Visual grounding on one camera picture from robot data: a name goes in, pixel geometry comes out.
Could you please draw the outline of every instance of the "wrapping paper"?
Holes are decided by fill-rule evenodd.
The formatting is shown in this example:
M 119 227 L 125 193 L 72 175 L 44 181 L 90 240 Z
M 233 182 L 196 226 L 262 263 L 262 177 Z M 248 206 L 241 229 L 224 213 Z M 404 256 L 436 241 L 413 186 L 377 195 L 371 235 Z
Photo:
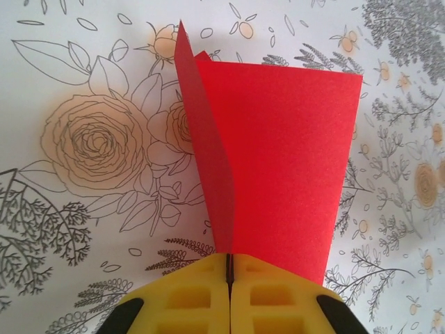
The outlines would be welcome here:
M 212 61 L 363 75 L 323 284 L 371 333 L 444 331 L 441 1 L 29 0 L 0 16 L 2 333 L 94 333 L 128 291 L 214 252 L 179 20 Z M 308 152 L 335 131 L 310 113 Z

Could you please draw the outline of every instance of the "line drawing of rose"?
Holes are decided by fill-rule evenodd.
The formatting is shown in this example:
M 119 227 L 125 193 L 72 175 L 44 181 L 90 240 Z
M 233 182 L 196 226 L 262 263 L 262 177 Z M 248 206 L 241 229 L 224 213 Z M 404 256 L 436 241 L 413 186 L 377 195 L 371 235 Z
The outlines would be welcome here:
M 191 135 L 182 101 L 172 104 L 170 111 L 153 115 L 148 122 L 148 129 L 158 141 L 169 144 L 176 151 L 193 154 Z
M 142 170 L 151 136 L 147 118 L 113 93 L 74 95 L 47 119 L 44 153 L 69 191 L 78 196 L 126 193 Z
M 173 59 L 175 57 L 175 47 L 176 39 L 178 36 L 179 27 L 174 24 L 168 24 L 164 26 L 161 30 L 156 31 L 153 24 L 147 22 L 153 29 L 154 36 L 147 45 L 143 47 L 137 47 L 136 50 L 147 50 L 156 56 L 156 61 L 153 63 L 148 76 L 153 74 L 154 68 L 162 62 L 162 68 L 164 63 L 173 64 Z
M 414 188 L 419 202 L 425 207 L 432 207 L 437 198 L 437 178 L 432 166 L 419 164 L 414 176 Z

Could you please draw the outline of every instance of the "folded red paper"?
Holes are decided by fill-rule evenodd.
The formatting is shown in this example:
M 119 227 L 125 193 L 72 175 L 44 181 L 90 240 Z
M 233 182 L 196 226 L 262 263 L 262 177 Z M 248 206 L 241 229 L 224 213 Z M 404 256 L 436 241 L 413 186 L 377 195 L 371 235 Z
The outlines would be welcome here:
M 362 77 L 193 57 L 175 65 L 216 250 L 322 283 Z

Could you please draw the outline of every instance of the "leaf drawing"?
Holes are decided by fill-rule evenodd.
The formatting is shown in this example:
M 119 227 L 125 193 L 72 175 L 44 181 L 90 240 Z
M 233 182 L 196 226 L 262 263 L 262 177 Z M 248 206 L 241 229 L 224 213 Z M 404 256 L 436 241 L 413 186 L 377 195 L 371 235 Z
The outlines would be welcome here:
M 97 27 L 88 21 L 87 19 L 83 19 L 82 17 L 77 18 L 77 23 L 79 23 L 83 28 L 89 31 L 97 31 Z
M 124 40 L 117 40 L 114 43 L 108 59 L 111 61 L 121 61 L 128 52 L 128 44 Z
M 12 285 L 22 296 L 39 294 L 51 277 L 45 253 L 51 250 L 76 266 L 88 256 L 91 237 L 84 205 L 70 202 L 58 209 L 17 173 L 0 173 L 0 227 L 8 231 L 0 234 L 0 286 Z
M 28 181 L 54 193 L 67 191 L 66 186 L 58 178 L 52 164 L 46 160 L 39 160 L 23 167 L 19 174 Z
M 145 200 L 137 204 L 125 219 L 120 232 L 130 231 L 148 222 L 156 212 L 155 202 Z
M 80 311 L 67 313 L 64 317 L 48 327 L 46 334 L 80 334 L 95 325 L 96 333 L 111 311 L 133 287 L 132 282 L 121 278 L 89 284 L 88 288 L 79 292 L 79 300 L 74 308 Z
M 131 95 L 131 101 L 150 119 L 161 108 L 162 76 L 152 74 L 143 79 Z
M 118 19 L 122 24 L 133 24 L 133 22 L 126 15 L 122 13 L 118 14 Z
M 184 203 L 188 205 L 196 205 L 204 202 L 204 193 L 202 191 L 202 186 L 199 183 L 194 186 L 187 194 L 184 199 Z
M 170 172 L 168 172 L 168 174 L 171 176 L 171 175 L 183 172 L 184 170 L 187 169 L 191 160 L 192 160 L 192 155 L 185 153 L 184 156 L 182 157 L 182 159 L 177 161 L 175 163 L 175 165 L 172 167 L 172 169 L 170 169 Z
M 374 100 L 372 114 L 378 120 L 387 120 L 389 125 L 400 124 L 403 119 L 410 120 L 410 131 L 413 132 L 418 125 L 418 121 L 423 121 L 423 126 L 431 125 L 431 117 L 435 112 L 435 105 L 442 96 L 442 92 L 437 96 L 427 93 L 424 89 L 419 89 L 423 98 L 422 102 L 415 102 L 411 93 L 407 94 L 407 104 L 401 98 L 393 98 L 393 106 L 383 102 L 380 98 Z
M 71 59 L 66 46 L 42 40 L 13 40 L 23 59 L 48 77 L 69 85 L 82 85 L 88 73 Z
M 88 214 L 91 218 L 103 218 L 114 214 L 118 209 L 118 201 L 121 197 L 120 193 L 110 193 L 96 199 L 87 206 Z
M 423 63 L 423 71 L 433 84 L 445 78 L 445 6 L 442 1 L 366 0 L 363 5 L 365 27 L 371 30 L 379 49 L 389 42 L 389 53 L 397 65 Z
M 17 23 L 27 24 L 29 26 L 44 26 L 45 25 L 45 23 L 43 23 L 43 22 L 33 21 L 32 19 L 21 19 L 21 20 L 17 21 Z
M 63 14 L 67 14 L 67 3 L 66 0 L 59 0 L 60 1 L 60 6 L 63 10 Z
M 234 12 L 235 16 L 239 19 L 241 19 L 241 15 L 239 13 L 239 11 L 236 9 L 236 7 L 234 5 L 232 5 L 231 2 L 229 2 L 229 6 L 232 9 L 232 12 Z
M 180 268 L 184 268 L 185 266 L 194 263 L 194 261 L 200 260 L 203 257 L 209 256 L 215 252 L 213 246 L 203 244 L 199 241 L 189 240 L 189 239 L 166 239 L 164 240 L 167 244 L 178 244 L 183 248 L 186 248 L 192 252 L 194 252 L 197 257 L 189 258 L 187 257 L 187 250 L 177 250 L 177 249 L 163 249 L 158 251 L 158 255 L 164 257 L 164 260 L 161 260 L 157 263 L 154 263 L 148 266 L 145 270 L 157 270 L 157 269 L 166 269 L 162 272 L 163 276 L 168 273 L 172 273 Z
M 42 6 L 43 15 L 46 15 L 47 14 L 47 10 L 48 10 L 47 0 L 41 0 L 40 1 L 40 5 Z
M 295 36 L 295 29 L 293 28 L 292 22 L 289 19 L 289 16 L 284 15 L 284 23 L 286 24 L 287 30 L 291 33 L 292 36 Z
M 68 51 L 72 61 L 77 65 L 77 67 L 89 72 L 90 67 L 90 56 L 87 51 L 80 45 L 68 42 Z
M 124 71 L 112 61 L 101 56 L 96 58 L 88 85 L 94 94 L 110 97 L 113 97 L 111 90 L 120 96 L 124 96 L 129 89 Z
M 204 28 L 201 30 L 201 38 L 209 38 L 213 35 L 213 29 L 212 28 Z

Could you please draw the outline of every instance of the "branch drawing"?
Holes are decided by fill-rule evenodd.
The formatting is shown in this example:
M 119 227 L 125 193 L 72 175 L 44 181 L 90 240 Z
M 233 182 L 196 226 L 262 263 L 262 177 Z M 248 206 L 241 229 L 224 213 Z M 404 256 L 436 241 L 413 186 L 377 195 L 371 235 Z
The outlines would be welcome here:
M 17 169 L 0 173 L 0 289 L 12 285 L 19 296 L 38 294 L 51 277 L 45 267 L 49 249 L 76 266 L 90 250 L 86 208 L 70 202 L 58 209 L 30 184 L 17 179 Z M 3 298 L 1 310 L 10 301 Z
M 300 49 L 302 56 L 295 56 L 294 59 L 302 61 L 305 68 L 333 71 L 337 66 L 343 73 L 364 74 L 364 68 L 351 57 L 345 57 L 343 54 L 334 51 L 332 52 L 334 57 L 328 58 L 315 47 L 307 43 L 303 43 L 303 45 L 309 51 Z
M 340 212 L 337 216 L 337 221 L 335 223 L 335 230 L 340 230 L 340 235 L 344 235 L 349 226 L 350 208 L 353 206 L 354 199 L 359 191 L 365 191 L 372 193 L 371 190 L 365 189 L 357 180 L 359 171 L 351 158 L 348 159 L 348 165 L 346 168 L 345 180 L 343 184 L 343 192 L 341 194 L 339 209 Z
M 119 300 L 133 287 L 133 283 L 121 278 L 92 283 L 86 290 L 78 293 L 75 308 L 83 310 L 67 313 L 54 321 L 46 334 L 80 334 L 88 331 L 88 325 L 95 323 L 97 332 L 105 319 L 113 311 Z
M 410 131 L 413 132 L 417 128 L 417 122 L 423 119 L 423 126 L 431 125 L 431 116 L 435 112 L 434 106 L 442 96 L 442 92 L 438 96 L 428 94 L 424 89 L 419 88 L 422 98 L 426 103 L 418 103 L 413 101 L 410 93 L 407 94 L 407 104 L 402 102 L 399 97 L 394 97 L 394 106 L 389 106 L 380 98 L 375 99 L 372 106 L 372 114 L 381 121 L 388 121 L 389 126 L 399 124 L 403 119 L 410 120 Z
M 396 193 L 388 192 L 386 187 L 378 189 L 379 194 L 377 195 L 377 199 L 382 203 L 378 209 L 382 210 L 388 202 L 393 203 L 402 211 L 407 224 L 410 226 L 410 231 L 407 231 L 407 233 L 413 232 L 422 239 L 422 236 L 414 226 L 414 218 L 412 215 L 414 199 L 408 200 L 401 186 L 402 179 L 408 181 L 410 178 L 411 171 L 408 169 L 410 160 L 404 159 L 403 154 L 398 157 L 398 160 L 394 159 L 397 150 L 404 146 L 404 144 L 402 144 L 403 135 L 397 134 L 396 132 L 389 135 L 388 129 L 383 129 L 382 126 L 380 126 L 378 138 L 380 139 L 380 156 L 373 157 L 372 162 L 369 164 L 376 170 L 376 174 L 373 177 L 376 180 L 381 177 L 386 177 L 397 188 Z
M 375 278 L 378 278 L 377 285 L 371 289 L 372 295 L 368 300 L 369 321 L 374 321 L 375 313 L 380 305 L 382 293 L 392 286 L 392 280 L 397 273 L 405 273 L 414 277 L 407 270 L 399 268 L 383 268 L 381 264 L 381 254 L 373 249 L 373 256 L 369 255 L 369 245 L 361 248 L 354 248 L 351 251 L 352 262 L 355 263 L 351 274 L 344 277 L 339 273 L 339 265 L 328 269 L 325 273 L 325 283 L 329 289 L 334 290 L 346 303 L 346 305 L 355 305 L 361 294 L 365 293 L 366 287 Z
M 445 7 L 441 0 L 366 0 L 365 27 L 377 48 L 389 41 L 389 53 L 399 66 L 423 63 L 433 84 L 445 79 Z
M 148 266 L 145 269 L 146 271 L 167 269 L 162 272 L 162 275 L 164 276 L 167 275 L 168 273 L 172 273 L 173 271 L 179 270 L 180 268 L 192 264 L 203 257 L 215 253 L 215 248 L 213 246 L 203 244 L 199 241 L 174 238 L 174 239 L 166 239 L 164 240 L 164 242 L 166 242 L 167 244 L 180 245 L 183 248 L 192 251 L 194 254 L 197 255 L 197 257 L 188 258 L 187 250 L 177 250 L 177 249 L 159 250 L 158 255 L 164 257 L 165 259 Z

